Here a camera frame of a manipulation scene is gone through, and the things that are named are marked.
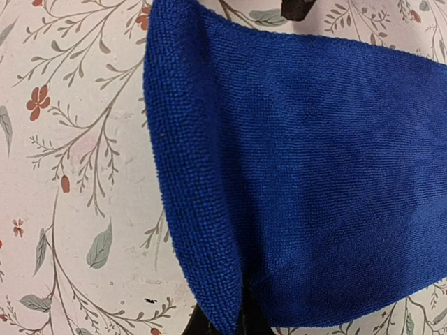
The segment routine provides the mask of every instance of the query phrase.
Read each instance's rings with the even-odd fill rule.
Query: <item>microfiber cloth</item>
[[[175,252],[235,332],[330,326],[447,276],[447,67],[154,0],[147,117]]]

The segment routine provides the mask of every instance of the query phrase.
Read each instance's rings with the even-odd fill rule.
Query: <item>leaf pattern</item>
[[[47,251],[47,237],[46,231],[42,228],[41,234],[39,236],[39,242],[36,247],[36,268],[34,269],[34,275],[37,274],[37,271],[41,268],[43,261],[45,260],[45,254]]]
[[[9,24],[8,26],[6,26],[6,28],[4,28],[2,31],[0,31],[0,47],[3,43],[5,43],[6,38],[8,37],[10,32],[13,30],[14,26],[15,26],[15,21],[13,23]]]
[[[406,316],[406,335],[414,335],[414,322],[410,313]]]
[[[95,237],[95,240],[93,240],[93,244],[87,254],[87,264],[90,267],[100,269],[106,264],[109,258],[112,240],[112,223],[109,223],[107,229],[99,233],[98,236]]]
[[[385,32],[391,23],[390,14],[385,10],[373,10],[368,7],[360,7],[352,0],[346,5],[335,3],[334,7],[326,14],[324,23],[328,25],[327,33],[335,34],[345,29],[355,31],[358,40],[367,40],[372,45],[388,46]],[[361,29],[367,31],[369,38],[362,36]]]
[[[249,13],[249,16],[254,20],[254,23],[266,27],[281,26],[287,22],[287,20],[281,16],[280,9],[252,10]]]
[[[428,2],[421,1],[420,5],[419,5],[419,10],[421,10],[423,12],[430,10],[430,6],[429,6]]]
[[[443,61],[446,61],[446,46],[443,40],[439,40],[439,49],[441,50]]]
[[[9,118],[8,110],[5,106],[0,106],[0,126],[3,128],[6,137],[6,145],[8,146],[8,157],[11,152],[11,144],[13,142],[13,125]]]
[[[442,312],[440,312],[440,314],[438,314],[434,319],[433,319],[433,325],[437,325],[439,324],[447,315],[447,308],[445,308]]]
[[[20,303],[33,311],[49,313],[52,301],[50,298],[39,298],[35,295],[25,295],[21,298]]]
[[[76,328],[76,334],[77,335],[93,335],[91,332],[89,332],[85,328]]]

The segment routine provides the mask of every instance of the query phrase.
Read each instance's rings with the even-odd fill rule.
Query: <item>red flower pattern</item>
[[[23,237],[23,228],[21,227],[23,225],[23,220],[19,218],[19,221],[17,222],[17,220],[13,220],[13,225],[14,225],[14,235],[18,236],[20,235],[20,237]]]
[[[143,31],[149,28],[149,14],[151,13],[151,7],[144,7],[141,10],[141,15],[137,17],[135,22],[137,22]]]
[[[412,17],[412,20],[415,20],[417,23],[421,23],[422,22],[422,19],[420,18],[420,15],[416,11],[412,10],[410,12],[410,15]]]
[[[70,193],[70,179],[66,175],[61,179],[61,187],[64,193]]]
[[[32,110],[30,120],[35,121],[41,114],[41,109],[45,109],[50,105],[50,97],[48,95],[48,86],[43,85],[41,88],[34,88],[31,93],[31,100],[28,100],[27,109]]]

